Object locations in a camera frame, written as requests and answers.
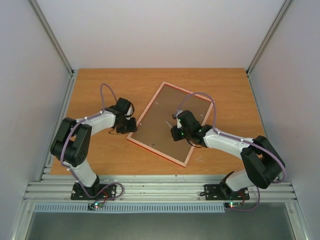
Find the red picture frame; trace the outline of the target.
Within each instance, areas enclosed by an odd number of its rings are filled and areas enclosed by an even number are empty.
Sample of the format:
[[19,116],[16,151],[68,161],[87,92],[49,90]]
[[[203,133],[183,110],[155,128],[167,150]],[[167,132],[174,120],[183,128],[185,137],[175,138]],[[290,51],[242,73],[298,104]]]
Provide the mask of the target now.
[[134,99],[137,131],[127,137],[133,151],[130,163],[140,174],[169,174],[184,171],[195,147],[185,139],[174,141],[171,128],[177,109],[189,110],[204,124],[213,109],[209,98],[200,95],[193,83],[159,83],[140,88]]

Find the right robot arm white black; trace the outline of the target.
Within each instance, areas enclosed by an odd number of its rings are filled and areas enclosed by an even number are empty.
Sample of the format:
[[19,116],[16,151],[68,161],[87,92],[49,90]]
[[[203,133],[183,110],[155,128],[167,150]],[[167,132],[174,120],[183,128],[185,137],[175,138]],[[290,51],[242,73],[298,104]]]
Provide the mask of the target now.
[[170,131],[175,142],[186,140],[196,147],[220,150],[242,160],[244,169],[230,172],[219,183],[223,199],[230,199],[248,187],[267,189],[272,183],[284,181],[276,178],[286,174],[285,163],[266,137],[243,138],[208,124],[201,125],[189,110],[180,110],[172,117],[176,125]]

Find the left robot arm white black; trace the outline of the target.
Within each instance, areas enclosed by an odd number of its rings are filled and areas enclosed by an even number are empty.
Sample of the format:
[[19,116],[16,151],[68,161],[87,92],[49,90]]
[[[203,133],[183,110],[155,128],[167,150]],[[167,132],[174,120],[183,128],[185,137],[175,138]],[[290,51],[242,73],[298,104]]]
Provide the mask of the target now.
[[66,117],[62,120],[50,147],[61,166],[75,179],[72,197],[96,199],[108,187],[100,184],[99,176],[87,160],[91,137],[105,129],[116,130],[117,134],[137,131],[133,117],[134,105],[120,97],[115,105],[103,107],[98,113],[79,119]]

